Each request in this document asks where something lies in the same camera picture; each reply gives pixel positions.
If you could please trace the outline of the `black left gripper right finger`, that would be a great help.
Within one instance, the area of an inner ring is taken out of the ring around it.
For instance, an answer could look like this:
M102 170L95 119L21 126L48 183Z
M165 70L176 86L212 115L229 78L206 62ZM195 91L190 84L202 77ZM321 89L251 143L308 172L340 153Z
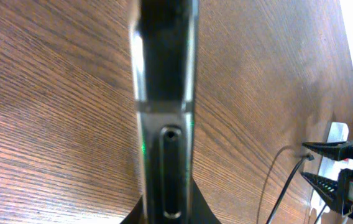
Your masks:
M221 224L211 211L194 180L191 185L191 224Z

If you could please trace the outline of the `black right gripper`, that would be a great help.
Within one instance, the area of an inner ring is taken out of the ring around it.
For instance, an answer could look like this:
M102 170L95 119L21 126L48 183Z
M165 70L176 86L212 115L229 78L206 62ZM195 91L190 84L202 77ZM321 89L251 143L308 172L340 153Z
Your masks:
M353 141L303 142L302 146L333 161L353 160ZM341 170L337 181L309 172L302 172L301 176L329 208L353 219L353 169Z

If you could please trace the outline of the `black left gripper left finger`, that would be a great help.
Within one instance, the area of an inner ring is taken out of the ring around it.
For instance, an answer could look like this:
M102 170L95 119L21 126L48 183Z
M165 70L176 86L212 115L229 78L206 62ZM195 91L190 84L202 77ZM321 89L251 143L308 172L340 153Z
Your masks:
M120 224L143 224L144 223L144 211L143 211L143 198L141 197L136 203L135 207L130 213L123 219Z

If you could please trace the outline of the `black smartphone silver back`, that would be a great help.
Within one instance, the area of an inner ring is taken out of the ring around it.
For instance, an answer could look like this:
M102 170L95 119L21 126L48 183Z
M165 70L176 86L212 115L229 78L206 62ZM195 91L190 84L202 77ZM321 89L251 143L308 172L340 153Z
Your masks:
M137 0L129 21L147 223L190 223L198 2Z

